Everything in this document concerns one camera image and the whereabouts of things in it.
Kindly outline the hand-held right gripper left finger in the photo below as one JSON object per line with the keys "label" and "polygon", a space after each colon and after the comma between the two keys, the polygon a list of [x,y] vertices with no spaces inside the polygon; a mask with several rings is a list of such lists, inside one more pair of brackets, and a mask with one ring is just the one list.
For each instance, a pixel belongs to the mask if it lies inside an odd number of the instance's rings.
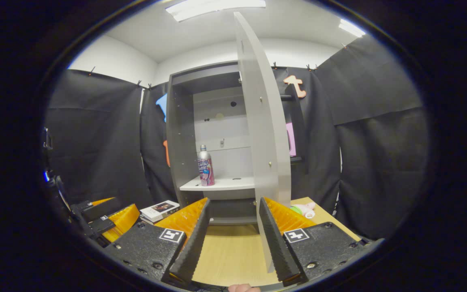
{"label": "hand-held right gripper left finger", "polygon": [[203,198],[157,224],[136,223],[104,252],[150,281],[190,286],[210,221],[209,205]]}

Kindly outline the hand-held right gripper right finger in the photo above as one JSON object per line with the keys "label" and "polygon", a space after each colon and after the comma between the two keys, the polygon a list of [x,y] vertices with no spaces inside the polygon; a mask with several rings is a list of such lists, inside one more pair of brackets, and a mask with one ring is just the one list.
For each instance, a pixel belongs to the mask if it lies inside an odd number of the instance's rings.
{"label": "hand-held right gripper right finger", "polygon": [[284,286],[326,277],[363,255],[356,240],[334,222],[314,223],[290,208],[261,198],[259,216],[276,270]]}

